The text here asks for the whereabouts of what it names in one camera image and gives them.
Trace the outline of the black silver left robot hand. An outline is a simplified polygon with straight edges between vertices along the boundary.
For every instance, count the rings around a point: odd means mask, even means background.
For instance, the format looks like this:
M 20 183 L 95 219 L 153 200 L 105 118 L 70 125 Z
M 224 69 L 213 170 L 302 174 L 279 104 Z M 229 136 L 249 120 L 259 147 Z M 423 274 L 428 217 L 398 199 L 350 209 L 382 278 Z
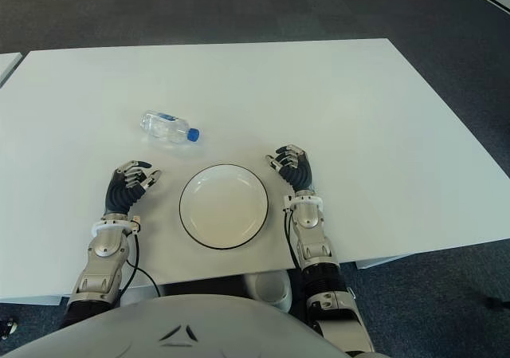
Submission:
M 141 160 L 130 160 L 117 167 L 110 179 L 104 200 L 104 215 L 127 216 L 131 207 L 138 202 L 159 180 L 162 172 L 146 170 L 152 165 Z

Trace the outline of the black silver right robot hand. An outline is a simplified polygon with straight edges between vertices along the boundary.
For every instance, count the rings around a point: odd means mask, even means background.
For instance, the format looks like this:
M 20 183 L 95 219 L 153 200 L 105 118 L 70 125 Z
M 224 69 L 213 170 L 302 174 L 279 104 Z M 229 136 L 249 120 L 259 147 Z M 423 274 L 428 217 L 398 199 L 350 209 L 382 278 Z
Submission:
M 306 151 L 288 144 L 275 150 L 275 155 L 266 155 L 265 159 L 296 193 L 313 191 L 312 169 Z

